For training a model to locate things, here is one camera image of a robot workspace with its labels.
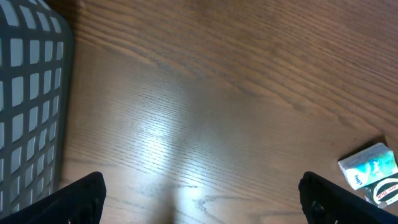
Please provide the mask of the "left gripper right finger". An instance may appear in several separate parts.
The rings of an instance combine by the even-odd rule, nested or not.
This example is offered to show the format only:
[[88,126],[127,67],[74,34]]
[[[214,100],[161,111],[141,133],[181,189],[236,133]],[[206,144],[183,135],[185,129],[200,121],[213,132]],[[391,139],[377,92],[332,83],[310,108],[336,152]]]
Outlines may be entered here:
[[314,172],[304,173],[298,189],[302,211],[310,224],[397,223],[397,216],[377,208]]

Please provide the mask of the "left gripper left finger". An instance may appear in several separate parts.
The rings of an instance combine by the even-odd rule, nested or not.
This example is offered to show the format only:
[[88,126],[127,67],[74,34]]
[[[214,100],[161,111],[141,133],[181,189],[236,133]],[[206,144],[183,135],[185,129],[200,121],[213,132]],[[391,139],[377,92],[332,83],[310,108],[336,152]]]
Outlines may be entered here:
[[1,220],[1,224],[99,224],[106,197],[102,173],[92,172]]

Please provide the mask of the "light teal small packet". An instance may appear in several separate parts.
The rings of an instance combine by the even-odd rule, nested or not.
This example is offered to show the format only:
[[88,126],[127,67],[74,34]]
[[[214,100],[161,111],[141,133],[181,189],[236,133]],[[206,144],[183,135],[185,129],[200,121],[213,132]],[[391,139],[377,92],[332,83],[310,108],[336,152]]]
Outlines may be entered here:
[[381,142],[338,161],[338,165],[353,190],[397,173],[393,151]]

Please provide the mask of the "dark green round-label packet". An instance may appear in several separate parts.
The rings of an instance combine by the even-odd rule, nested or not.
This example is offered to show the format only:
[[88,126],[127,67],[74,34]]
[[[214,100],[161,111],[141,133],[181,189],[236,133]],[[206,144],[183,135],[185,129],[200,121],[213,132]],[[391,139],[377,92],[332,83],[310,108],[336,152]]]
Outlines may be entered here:
[[363,190],[367,202],[378,208],[386,208],[397,202],[397,174],[367,185]]

